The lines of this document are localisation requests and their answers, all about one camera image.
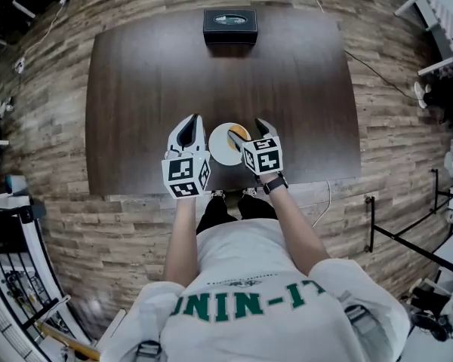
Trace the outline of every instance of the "black tissue box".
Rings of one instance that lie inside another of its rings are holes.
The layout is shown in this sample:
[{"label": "black tissue box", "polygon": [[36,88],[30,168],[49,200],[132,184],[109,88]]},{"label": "black tissue box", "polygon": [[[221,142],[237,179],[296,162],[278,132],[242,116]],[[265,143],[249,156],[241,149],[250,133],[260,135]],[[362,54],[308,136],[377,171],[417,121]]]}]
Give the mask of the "black tissue box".
[{"label": "black tissue box", "polygon": [[255,9],[205,9],[203,36],[206,44],[257,41]]}]

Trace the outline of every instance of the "white t-shirt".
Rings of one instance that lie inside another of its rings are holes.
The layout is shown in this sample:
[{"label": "white t-shirt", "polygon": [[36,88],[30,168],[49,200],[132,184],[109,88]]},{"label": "white t-shirt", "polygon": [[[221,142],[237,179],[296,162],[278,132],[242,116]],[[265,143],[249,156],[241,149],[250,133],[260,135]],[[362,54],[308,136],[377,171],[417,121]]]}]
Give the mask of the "white t-shirt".
[{"label": "white t-shirt", "polygon": [[146,340],[160,342],[159,360],[169,362],[394,362],[401,354],[409,321],[400,303],[352,260],[300,273],[276,220],[207,229],[198,253],[200,274],[187,288],[141,290],[102,362],[135,360]]}]

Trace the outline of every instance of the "wristwatch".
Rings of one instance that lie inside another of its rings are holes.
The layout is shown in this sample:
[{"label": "wristwatch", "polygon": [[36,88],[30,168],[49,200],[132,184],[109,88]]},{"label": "wristwatch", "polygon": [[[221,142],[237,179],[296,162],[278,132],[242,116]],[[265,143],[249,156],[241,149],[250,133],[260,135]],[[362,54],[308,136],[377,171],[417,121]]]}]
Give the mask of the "wristwatch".
[{"label": "wristwatch", "polygon": [[278,172],[277,174],[279,175],[277,178],[263,185],[263,191],[266,195],[269,195],[272,190],[282,185],[288,188],[288,184],[287,181],[285,181],[284,175],[281,172]]}]

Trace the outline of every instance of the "wood plank flooring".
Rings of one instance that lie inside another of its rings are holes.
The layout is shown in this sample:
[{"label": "wood plank flooring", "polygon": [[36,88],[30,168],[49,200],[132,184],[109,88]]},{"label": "wood plank flooring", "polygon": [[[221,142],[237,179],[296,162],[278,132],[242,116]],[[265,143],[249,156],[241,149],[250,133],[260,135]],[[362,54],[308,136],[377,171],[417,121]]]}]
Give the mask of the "wood plank flooring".
[{"label": "wood plank flooring", "polygon": [[[319,1],[336,17],[346,50],[413,95],[416,71],[430,64],[433,49],[414,11],[393,16],[405,0]],[[94,37],[154,14],[254,3],[318,10],[315,0],[72,0],[50,35],[27,55],[20,87],[11,64],[45,34],[58,7],[0,57],[0,99],[17,95],[16,109],[5,120],[11,146],[1,173],[25,174],[33,197],[45,203],[48,215],[42,227],[49,255],[92,336],[100,337],[145,283],[161,279],[174,217],[169,196],[88,194],[85,96]],[[386,229],[400,230],[421,217],[433,196],[430,169],[442,168],[451,131],[438,125],[439,114],[421,110],[361,63],[351,57],[348,61],[362,176],[331,182],[332,206],[316,231],[332,256],[357,260],[400,296],[435,266],[382,235],[376,236],[374,253],[365,253],[370,218],[365,197],[376,197],[377,223]],[[448,187],[447,174],[440,173],[441,185]],[[327,206],[326,183],[292,186],[291,192],[312,221]],[[206,201],[198,202],[198,217]],[[448,224],[440,213],[406,238],[433,250],[447,234]]]}]

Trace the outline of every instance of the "foot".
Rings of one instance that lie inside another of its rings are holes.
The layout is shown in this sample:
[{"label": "foot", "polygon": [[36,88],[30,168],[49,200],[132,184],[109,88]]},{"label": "foot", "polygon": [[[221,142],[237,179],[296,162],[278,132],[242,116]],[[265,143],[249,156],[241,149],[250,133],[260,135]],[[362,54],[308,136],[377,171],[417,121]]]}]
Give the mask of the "foot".
[{"label": "foot", "polygon": [[6,108],[7,108],[7,103],[6,102],[0,102],[0,119],[3,118],[3,115],[5,114]]},{"label": "foot", "polygon": [[213,197],[222,197],[222,199],[225,199],[225,191],[214,190],[211,192],[211,198],[213,198]]},{"label": "foot", "polygon": [[418,105],[420,105],[422,109],[427,108],[428,105],[423,100],[426,91],[423,90],[419,82],[414,83],[414,93],[416,94],[416,97],[418,99]]},{"label": "foot", "polygon": [[243,195],[255,197],[257,196],[257,190],[256,188],[246,188],[242,190]]}]

